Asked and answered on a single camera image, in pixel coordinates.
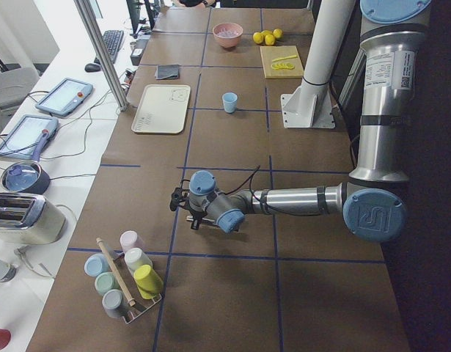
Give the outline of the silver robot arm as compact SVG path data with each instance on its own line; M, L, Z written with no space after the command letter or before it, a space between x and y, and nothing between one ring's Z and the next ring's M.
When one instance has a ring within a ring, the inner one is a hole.
M195 172L172 208L189 212L191 228L201 223L237 230L247 214L320 216L341 213L347 228L367 241L398 237L408 212L400 189L408 182L398 155L414 91L415 60L430 20L429 1L361 1L360 47L366 57L359 154L348 181L338 186L226 194L208 171Z

